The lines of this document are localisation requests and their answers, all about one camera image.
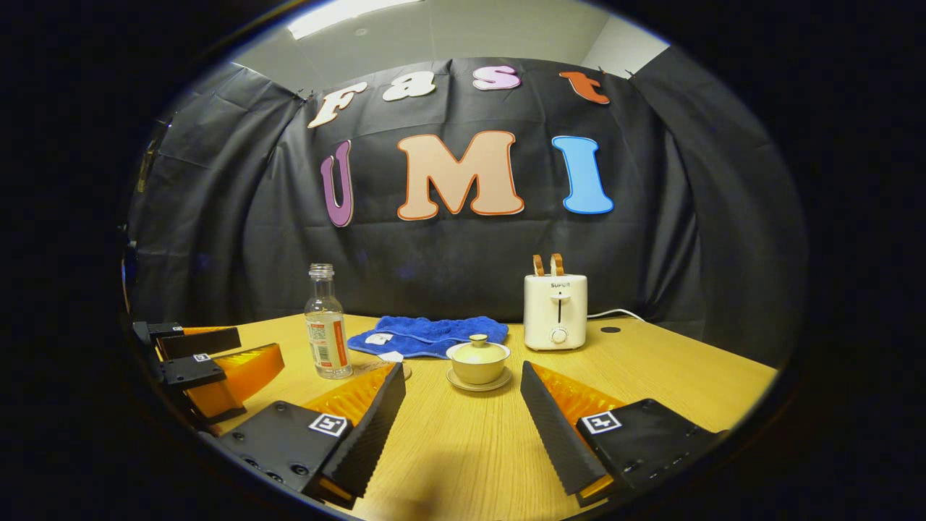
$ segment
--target power cord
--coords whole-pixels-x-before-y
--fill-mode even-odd
[[[585,318],[598,318],[598,317],[600,317],[600,316],[605,316],[605,315],[608,315],[608,314],[611,314],[611,313],[615,313],[615,312],[621,312],[621,313],[629,314],[631,317],[633,317],[633,318],[635,318],[635,319],[637,319],[637,320],[639,320],[639,321],[646,322],[646,320],[643,320],[642,318],[640,318],[640,316],[637,315],[636,313],[632,313],[632,312],[627,311],[627,310],[608,310],[608,311],[602,311],[602,312],[596,313],[596,314],[594,314],[594,315],[588,315],[588,316],[585,317]]]

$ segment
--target wooden table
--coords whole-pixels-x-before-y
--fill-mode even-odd
[[[373,329],[378,318],[344,320],[353,336]],[[620,331],[604,333],[604,326]],[[223,433],[274,400],[302,404],[353,378],[316,375],[301,314],[240,325],[239,332],[243,349],[279,343],[286,367],[244,403],[247,414],[219,424]],[[566,495],[544,451],[519,391],[525,360],[627,403],[656,399],[711,431],[736,425],[776,375],[760,363],[630,317],[589,321],[585,345],[573,351],[533,351],[523,339],[523,326],[510,324],[504,343],[514,378],[482,393],[451,386],[448,360],[405,359],[412,370],[405,401],[366,497],[346,512],[396,521],[511,521],[561,519],[593,508],[582,509]],[[355,365],[379,360],[358,351],[350,356]]]

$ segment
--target ceiling light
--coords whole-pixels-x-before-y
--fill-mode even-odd
[[[346,19],[356,18],[362,14],[376,11],[384,7],[421,2],[422,0],[335,0],[309,11],[289,24],[288,29],[293,38],[299,40],[330,27]]]

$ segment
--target toaster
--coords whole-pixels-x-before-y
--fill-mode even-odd
[[[588,314],[588,280],[566,274],[554,255],[551,273],[540,269],[534,256],[534,274],[524,277],[524,344],[534,350],[577,349],[585,343]]]

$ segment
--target ceiling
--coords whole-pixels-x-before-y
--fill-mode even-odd
[[[302,96],[377,70],[451,57],[581,65],[611,15],[575,0],[424,0],[360,15],[296,41],[286,25],[231,61]]]

